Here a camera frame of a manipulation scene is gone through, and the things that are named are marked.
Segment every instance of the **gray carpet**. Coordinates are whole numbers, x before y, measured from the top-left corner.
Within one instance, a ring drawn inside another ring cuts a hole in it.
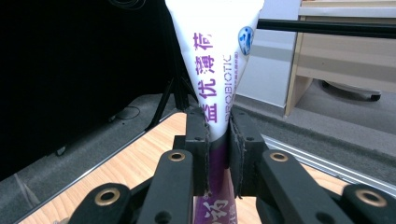
[[[68,146],[61,157],[49,155],[0,182],[0,223],[20,219],[131,143],[148,127],[160,99],[160,94],[137,98],[112,122]],[[395,94],[384,92],[378,102],[370,102],[367,96],[323,89],[314,81],[287,118],[240,99],[235,106],[249,113],[262,134],[396,184]],[[173,112],[171,97],[163,115]]]
[[[160,94],[138,97],[111,122],[67,146],[62,156],[48,155],[0,182],[0,223],[19,220],[97,163],[131,143],[149,126],[160,100]],[[171,96],[163,117],[176,111]]]

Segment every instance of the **squeeze tube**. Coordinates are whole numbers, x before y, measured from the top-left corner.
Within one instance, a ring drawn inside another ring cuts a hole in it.
[[[195,198],[194,223],[237,223],[227,130],[264,0],[165,0],[165,4],[209,127],[209,190]]]

